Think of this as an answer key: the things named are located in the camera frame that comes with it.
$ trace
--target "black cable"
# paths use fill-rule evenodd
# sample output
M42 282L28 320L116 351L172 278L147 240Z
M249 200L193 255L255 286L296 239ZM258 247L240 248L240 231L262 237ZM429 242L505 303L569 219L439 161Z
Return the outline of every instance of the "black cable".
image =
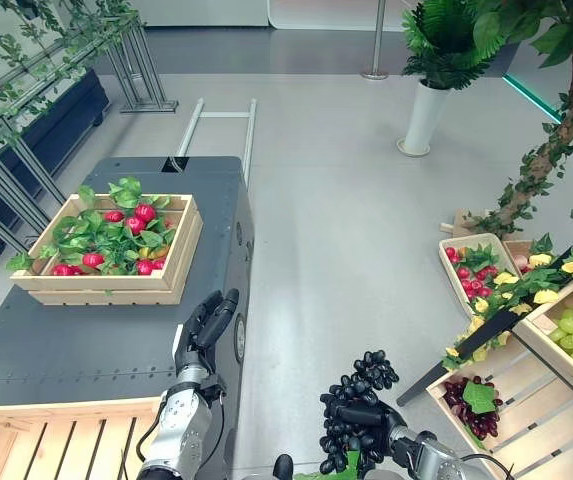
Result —
M215 454L215 450L217 450L217 447L219 447L219 442L221 442L221 440L222 440L222 435L224 433L224 423L226 423L225 422L226 416L224 415L224 404L223 404L223 402L221 402L221 400L219 402L219 405L222 407L222 426L219 428L219 436L217 437L217 441L215 442L215 446L213 447L213 450L210 452L208 457L206 457L206 460L204 460L202 462L202 464L199 466L199 470L201 470L201 468L204 465L206 465L208 463L208 461L211 459L211 457Z
M491 457L490 455L486 455L485 453L471 453L470 455L462 457L462 462L467 462L468 460L474 460L476 458L481 458L493 462L495 465L501 468L501 470L506 474L506 480L515 480L515 478L510 473L513 467L510 467L509 470L499 460L497 460L494 457Z
M153 431L155 430L155 428L157 428L157 424L159 424L159 417L162 414L162 410L164 410L164 407L166 407L166 402L161 402L159 404L159 409L157 410L157 415L155 416L155 420L153 421L153 424L148 427L148 430L146 430L146 432L144 433L144 435L142 435L142 438L139 439L139 442L137 442L137 447L135 448L135 451L137 452L137 457L142 461L145 462L146 461L146 457L144 457L144 455L142 454L142 444L146 441L146 439L148 438L148 436L153 433Z

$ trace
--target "metal frame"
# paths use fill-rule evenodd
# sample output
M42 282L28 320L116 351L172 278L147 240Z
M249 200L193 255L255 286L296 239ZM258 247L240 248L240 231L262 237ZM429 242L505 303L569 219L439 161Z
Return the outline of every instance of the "metal frame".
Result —
M246 143L244 144L244 156L242 158L242 171L244 174L244 182L246 184L246 189L249 187L249 175L250 175L250 163L251 156L253 152L253 135L255 133L255 116L257 112L257 100L255 98L251 99L250 107L248 112L204 112L204 99L200 98L197 100L197 105L193 110L193 114L190 117L188 126L184 131L184 137L182 142L177 149L174 157L185 157L188 152L188 147L190 146L190 141L193 138L193 133L197 127L197 122L200 118L247 118L248 127L246 129ZM173 156L168 157L170 162L173 164L176 170L180 171L181 168L175 162Z

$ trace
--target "artificial plant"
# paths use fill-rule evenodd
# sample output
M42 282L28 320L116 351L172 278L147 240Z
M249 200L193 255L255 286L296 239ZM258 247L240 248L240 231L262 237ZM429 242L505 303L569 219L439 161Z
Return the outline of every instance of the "artificial plant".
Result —
M499 32L478 27L469 4L468 0L431 0L404 12L406 42L413 53L404 75L424 75L429 88L461 90L488 68L503 38Z
M499 209L486 217L470 217L469 225L477 232L492 232L503 236L521 228L518 219L531 219L537 209L531 204L533 197L546 196L553 186L549 177L555 173L564 177L566 160L573 153L573 0L471 0L476 11L475 29L482 27L498 32L507 42L534 38L531 45L546 59L541 68L558 65L571 59L568 92L560 93L561 105L557 111L561 122L544 123L548 135L545 143L531 149L522 157L519 178L510 181L499 198ZM544 33L541 25L549 25ZM489 47L493 41L480 47Z

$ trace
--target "bunch of red grapes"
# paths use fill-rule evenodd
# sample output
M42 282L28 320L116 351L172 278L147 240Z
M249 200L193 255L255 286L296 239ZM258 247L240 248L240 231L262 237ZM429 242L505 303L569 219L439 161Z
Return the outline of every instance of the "bunch of red grapes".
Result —
M446 387L446 393L444 394L444 400L453 412L453 415L458 417L464 425L467 425L473 435L475 435L479 440L484 440L488 435L492 437L497 436L497 422L499 422L499 415L497 414L497 407L502 405L504 402L499 398L495 398L493 403L495 404L495 411L488 413L474 413L471 406L464 400L464 389L466 384L471 380L467 377L463 377L457 382L444 382L444 387ZM473 377L473 383L480 384L482 379L480 376ZM495 384L491 382L484 383L484 386L495 388Z

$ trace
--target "potted plant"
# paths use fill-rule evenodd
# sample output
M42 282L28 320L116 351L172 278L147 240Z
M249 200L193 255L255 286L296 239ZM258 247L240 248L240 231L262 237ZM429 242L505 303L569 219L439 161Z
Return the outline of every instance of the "potted plant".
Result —
M439 124L452 89L468 87L489 66L504 44L496 30L476 28L476 14L465 0L433 0L404 12L408 58L404 75L423 75L417 85L408 133L397 148L411 157L430 151L430 139ZM484 48L478 47L478 39Z

